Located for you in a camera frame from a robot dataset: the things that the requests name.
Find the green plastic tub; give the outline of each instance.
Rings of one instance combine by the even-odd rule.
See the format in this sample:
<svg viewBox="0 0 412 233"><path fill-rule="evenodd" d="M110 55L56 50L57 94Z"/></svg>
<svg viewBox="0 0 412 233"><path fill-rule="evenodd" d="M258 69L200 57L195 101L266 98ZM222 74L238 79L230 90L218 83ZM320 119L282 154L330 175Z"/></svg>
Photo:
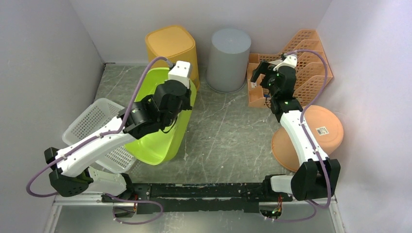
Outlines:
<svg viewBox="0 0 412 233"><path fill-rule="evenodd" d="M146 95L154 94L156 86L168 79L168 72L169 69L164 67L151 69L147 73L135 101L140 101ZM196 87L192 81L190 81L190 89L190 104L193 106L196 99ZM172 159L179 150L191 113L192 111L180 112L175 126L168 133L158 131L126 144L127 151L140 161L150 165L158 165Z"/></svg>

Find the white wall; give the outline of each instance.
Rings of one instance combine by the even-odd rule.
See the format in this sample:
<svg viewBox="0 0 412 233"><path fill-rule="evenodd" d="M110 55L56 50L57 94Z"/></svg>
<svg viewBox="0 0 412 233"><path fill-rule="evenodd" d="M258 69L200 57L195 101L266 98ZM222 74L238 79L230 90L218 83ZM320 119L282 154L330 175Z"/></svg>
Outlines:
<svg viewBox="0 0 412 233"><path fill-rule="evenodd" d="M412 232L412 2L333 0L318 32L335 78L317 104L345 130L334 156L346 230Z"/></svg>
<svg viewBox="0 0 412 233"><path fill-rule="evenodd" d="M279 52L301 28L316 28L331 0L71 0L105 62L146 63L147 33L180 24L206 63L214 31L234 27L252 52Z"/></svg>
<svg viewBox="0 0 412 233"><path fill-rule="evenodd" d="M0 232L42 232L53 198L30 197L43 151L89 105L102 62L68 0L0 1ZM52 191L48 173L34 190Z"/></svg>

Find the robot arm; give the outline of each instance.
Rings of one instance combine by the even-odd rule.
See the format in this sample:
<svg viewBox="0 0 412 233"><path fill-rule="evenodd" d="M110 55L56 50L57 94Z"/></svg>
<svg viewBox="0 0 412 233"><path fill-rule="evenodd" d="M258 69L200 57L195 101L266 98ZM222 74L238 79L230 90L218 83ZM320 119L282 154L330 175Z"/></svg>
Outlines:
<svg viewBox="0 0 412 233"><path fill-rule="evenodd" d="M177 62L169 72L169 79L156 87L153 95L147 95L132 105L129 116L126 110L119 112L105 126L92 133L80 142L64 149L49 148L44 152L49 164L61 157L64 160L52 166L49 174L51 185L63 197L78 195L84 191L122 194L131 181L127 174L110 174L89 167L99 156L111 152L119 146L140 139L149 133L159 130L165 132L166 127L173 127L178 114L182 110L191 110L190 81L191 65L188 62ZM119 133L103 135L108 131L119 130L124 118L126 124ZM92 137L98 139L89 142L70 156L69 151Z"/></svg>
<svg viewBox="0 0 412 233"><path fill-rule="evenodd" d="M282 60L270 63L263 61L253 71L251 78L251 82L256 82L260 74L265 75L260 85L269 90L271 111L288 133L300 164L300 168L293 176L272 176L271 187L275 192L293 194L297 200L325 198L327 197L325 174L322 172L316 153L320 155L326 166L332 195L341 167L336 159L329 159L319 146L307 127L304 117L301 122L303 109L299 101L293 97L296 83L296 64L295 55L282 56Z"/></svg>

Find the gray cylindrical bin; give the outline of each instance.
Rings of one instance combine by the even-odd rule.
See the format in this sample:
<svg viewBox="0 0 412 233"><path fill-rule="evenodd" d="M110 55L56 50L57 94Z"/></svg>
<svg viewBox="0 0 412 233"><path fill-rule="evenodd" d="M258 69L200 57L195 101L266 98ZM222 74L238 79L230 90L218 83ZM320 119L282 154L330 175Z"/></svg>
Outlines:
<svg viewBox="0 0 412 233"><path fill-rule="evenodd" d="M206 71L210 88L230 93L244 86L251 44L249 35L238 29L226 28L213 34Z"/></svg>

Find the orange plastic container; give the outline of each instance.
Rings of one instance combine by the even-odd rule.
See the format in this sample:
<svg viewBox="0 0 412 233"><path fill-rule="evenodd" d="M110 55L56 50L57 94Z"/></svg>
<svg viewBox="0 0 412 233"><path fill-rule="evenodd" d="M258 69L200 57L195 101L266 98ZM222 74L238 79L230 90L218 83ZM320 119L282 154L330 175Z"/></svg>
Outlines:
<svg viewBox="0 0 412 233"><path fill-rule="evenodd" d="M155 57L167 57L172 62L185 61L193 66L190 79L199 90L199 70L197 66L196 43L182 26L172 25L147 34L146 49L149 62ZM168 67L164 61L158 61L155 67Z"/></svg>

